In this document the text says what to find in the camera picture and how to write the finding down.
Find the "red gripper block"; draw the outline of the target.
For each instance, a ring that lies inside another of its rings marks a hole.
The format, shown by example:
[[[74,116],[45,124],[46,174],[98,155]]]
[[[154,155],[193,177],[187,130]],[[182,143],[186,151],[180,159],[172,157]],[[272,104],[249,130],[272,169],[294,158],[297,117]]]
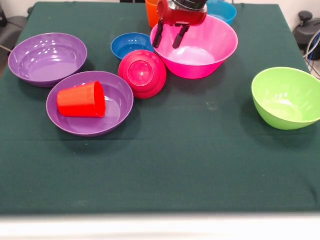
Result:
[[[208,13],[207,0],[159,0],[157,14],[159,22],[152,46],[157,49],[162,41],[165,25],[181,25],[172,47],[178,49],[190,26],[204,22]]]

